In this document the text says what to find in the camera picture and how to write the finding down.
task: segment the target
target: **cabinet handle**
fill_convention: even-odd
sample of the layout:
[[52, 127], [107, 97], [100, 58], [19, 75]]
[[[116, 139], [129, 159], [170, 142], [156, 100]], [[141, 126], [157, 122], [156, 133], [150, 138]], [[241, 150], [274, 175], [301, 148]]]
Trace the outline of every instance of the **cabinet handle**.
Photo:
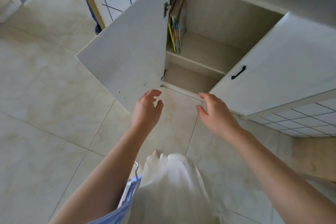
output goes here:
[[244, 72], [245, 69], [246, 69], [246, 66], [243, 66], [243, 68], [240, 70], [239, 73], [237, 73], [236, 75], [231, 76], [231, 80], [233, 80], [233, 79], [236, 78], [238, 75], [240, 75], [242, 72]]

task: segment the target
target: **cabinet door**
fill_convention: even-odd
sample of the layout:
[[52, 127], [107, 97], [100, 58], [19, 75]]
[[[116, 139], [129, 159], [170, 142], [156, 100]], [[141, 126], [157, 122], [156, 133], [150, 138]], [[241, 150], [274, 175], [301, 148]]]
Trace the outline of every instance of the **cabinet door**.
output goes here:
[[130, 112], [161, 85], [169, 0], [137, 0], [79, 54], [78, 60]]
[[336, 30], [288, 13], [211, 93], [249, 115], [335, 88]]

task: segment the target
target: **person's left hand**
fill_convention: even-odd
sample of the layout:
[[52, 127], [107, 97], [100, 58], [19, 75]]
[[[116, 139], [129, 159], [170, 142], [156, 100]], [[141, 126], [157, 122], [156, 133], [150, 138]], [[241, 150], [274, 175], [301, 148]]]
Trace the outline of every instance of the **person's left hand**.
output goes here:
[[138, 100], [133, 111], [132, 127], [148, 133], [152, 131], [160, 119], [163, 108], [162, 100], [159, 100], [157, 106], [154, 107], [153, 102], [156, 101], [154, 97], [158, 97], [161, 93], [159, 90], [150, 90]]

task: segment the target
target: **hand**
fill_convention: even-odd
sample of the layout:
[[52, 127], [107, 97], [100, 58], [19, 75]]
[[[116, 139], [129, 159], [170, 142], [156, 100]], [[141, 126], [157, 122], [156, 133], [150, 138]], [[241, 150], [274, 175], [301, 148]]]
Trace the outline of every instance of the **hand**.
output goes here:
[[157, 106], [154, 107], [154, 97], [161, 95], [159, 90], [147, 91], [136, 103], [133, 116], [132, 127], [145, 130], [150, 133], [160, 119], [163, 102], [159, 100]]
[[197, 112], [205, 126], [231, 143], [244, 129], [238, 124], [221, 99], [209, 93], [199, 92], [198, 94], [202, 99], [205, 99], [208, 106], [208, 113], [202, 106], [196, 106]]

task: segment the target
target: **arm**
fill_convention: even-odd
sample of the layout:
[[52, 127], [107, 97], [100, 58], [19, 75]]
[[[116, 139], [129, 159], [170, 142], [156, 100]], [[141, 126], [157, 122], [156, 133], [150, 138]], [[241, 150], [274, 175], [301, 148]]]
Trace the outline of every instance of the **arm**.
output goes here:
[[157, 124], [162, 100], [154, 107], [159, 90], [146, 92], [136, 104], [132, 125], [119, 142], [69, 197], [50, 223], [87, 223], [118, 206], [135, 158], [148, 134]]
[[240, 127], [223, 101], [209, 93], [199, 95], [208, 106], [208, 113], [196, 107], [203, 123], [238, 151], [286, 223], [335, 223], [333, 202]]

